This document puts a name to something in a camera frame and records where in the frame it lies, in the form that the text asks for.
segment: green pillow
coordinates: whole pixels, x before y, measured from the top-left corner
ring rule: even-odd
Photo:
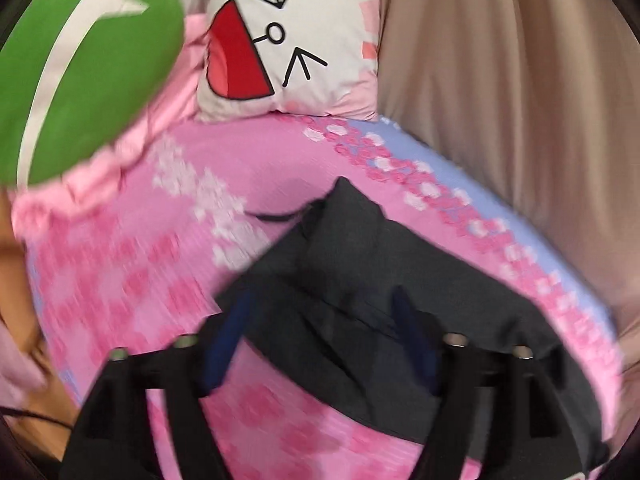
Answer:
[[[33,0],[0,51],[0,184],[58,176],[121,134],[183,27],[179,0]]]

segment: pink tongue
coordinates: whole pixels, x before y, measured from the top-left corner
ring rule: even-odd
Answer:
[[[220,97],[228,97],[229,79],[226,74],[226,56],[218,38],[213,36],[209,43],[209,70],[207,72],[211,89]]]

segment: mattress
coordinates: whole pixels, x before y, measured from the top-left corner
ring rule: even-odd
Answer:
[[[251,213],[298,210],[338,176],[530,297],[584,370],[612,435],[622,356],[606,307],[524,220],[385,118],[184,122],[159,137],[115,200],[30,240],[34,304],[72,398],[82,402],[111,348],[159,349],[218,312],[213,295],[287,229]],[[178,479],[161,399],[149,396],[164,474]],[[235,478],[404,479],[420,453],[321,404],[246,343],[203,406]],[[463,479],[478,471],[468,461]]]

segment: metal bolt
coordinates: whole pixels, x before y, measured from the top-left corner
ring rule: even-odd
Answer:
[[[109,352],[111,361],[124,361],[127,357],[129,357],[129,352],[127,352],[126,348],[114,348]]]
[[[195,334],[185,334],[178,337],[175,340],[174,346],[176,348],[188,348],[189,346],[193,346],[198,342],[198,336]]]
[[[513,355],[515,357],[517,357],[518,359],[532,359],[533,358],[533,352],[531,351],[531,348],[529,348],[528,346],[514,346],[513,347]]]
[[[465,347],[469,343],[469,339],[462,334],[448,333],[444,336],[444,342],[449,346]]]

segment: cartoon face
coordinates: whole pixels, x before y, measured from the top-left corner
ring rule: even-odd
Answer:
[[[233,101],[336,102],[374,65],[363,48],[367,1],[211,0],[208,87]]]

